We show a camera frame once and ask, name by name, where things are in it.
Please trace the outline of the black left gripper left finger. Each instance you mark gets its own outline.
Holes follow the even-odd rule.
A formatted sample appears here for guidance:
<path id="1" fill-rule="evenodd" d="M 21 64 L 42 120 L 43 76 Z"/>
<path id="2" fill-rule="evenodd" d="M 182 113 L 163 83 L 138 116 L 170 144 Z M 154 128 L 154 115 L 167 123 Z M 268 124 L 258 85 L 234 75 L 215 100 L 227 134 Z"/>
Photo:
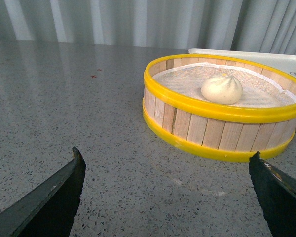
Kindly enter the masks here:
<path id="1" fill-rule="evenodd" d="M 68 237 L 80 204 L 86 164 L 73 160 L 0 213 L 0 237 Z"/>

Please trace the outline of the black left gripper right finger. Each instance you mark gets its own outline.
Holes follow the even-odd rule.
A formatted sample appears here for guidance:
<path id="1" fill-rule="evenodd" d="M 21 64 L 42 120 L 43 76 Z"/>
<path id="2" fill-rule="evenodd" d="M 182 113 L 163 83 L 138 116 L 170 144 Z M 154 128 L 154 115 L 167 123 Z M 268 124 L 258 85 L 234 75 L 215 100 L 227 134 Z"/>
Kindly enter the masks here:
<path id="1" fill-rule="evenodd" d="M 296 179 L 260 158 L 249 160 L 249 173 L 263 216 L 274 237 L 296 237 Z"/>

